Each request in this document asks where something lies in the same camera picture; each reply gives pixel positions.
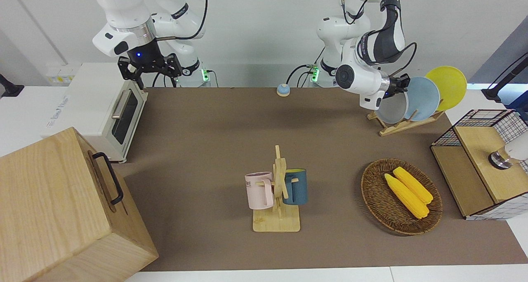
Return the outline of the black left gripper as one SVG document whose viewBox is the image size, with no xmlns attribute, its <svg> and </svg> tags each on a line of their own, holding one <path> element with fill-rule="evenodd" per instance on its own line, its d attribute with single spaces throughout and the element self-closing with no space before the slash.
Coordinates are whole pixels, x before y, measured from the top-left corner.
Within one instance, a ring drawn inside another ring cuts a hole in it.
<svg viewBox="0 0 528 282">
<path fill-rule="evenodd" d="M 407 92 L 410 80 L 411 77 L 409 77 L 409 75 L 400 75 L 397 78 L 389 77 L 388 98 L 395 94 L 403 94 L 404 92 Z"/>
</svg>

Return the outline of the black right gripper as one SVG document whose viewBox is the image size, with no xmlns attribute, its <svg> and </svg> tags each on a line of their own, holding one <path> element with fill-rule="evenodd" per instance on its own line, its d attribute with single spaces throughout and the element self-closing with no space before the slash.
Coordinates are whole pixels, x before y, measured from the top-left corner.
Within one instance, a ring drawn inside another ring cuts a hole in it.
<svg viewBox="0 0 528 282">
<path fill-rule="evenodd" d="M 127 52 L 128 58 L 118 58 L 118 68 L 124 80 L 137 84 L 139 89 L 144 89 L 141 79 L 143 70 L 160 70 L 165 66 L 165 75 L 177 78 L 182 75 L 182 67 L 176 54 L 169 54 L 164 58 L 157 40 L 133 48 Z"/>
</svg>

